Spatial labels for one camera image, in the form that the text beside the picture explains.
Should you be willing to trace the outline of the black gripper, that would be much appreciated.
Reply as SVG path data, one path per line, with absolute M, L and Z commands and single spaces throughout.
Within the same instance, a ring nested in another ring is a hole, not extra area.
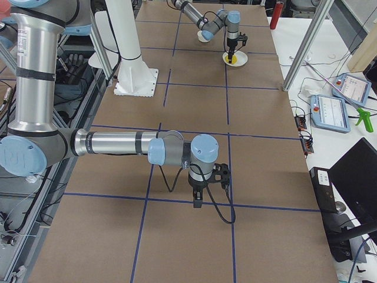
M 228 53 L 227 53 L 227 61 L 228 63 L 231 63 L 231 58 L 234 56 L 234 50 L 236 48 L 236 39 L 227 38 L 227 47 L 228 47 Z
M 203 204 L 203 189 L 209 184 L 208 180 L 198 181 L 188 177 L 189 185 L 193 188 L 193 208 L 200 208 Z

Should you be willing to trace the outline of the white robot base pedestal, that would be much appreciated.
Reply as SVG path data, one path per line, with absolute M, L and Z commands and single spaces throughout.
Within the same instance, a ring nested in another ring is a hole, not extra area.
M 95 14 L 102 47 L 114 68 L 119 62 L 117 96 L 152 97 L 158 69 L 143 61 L 131 1 L 106 1 L 106 11 Z

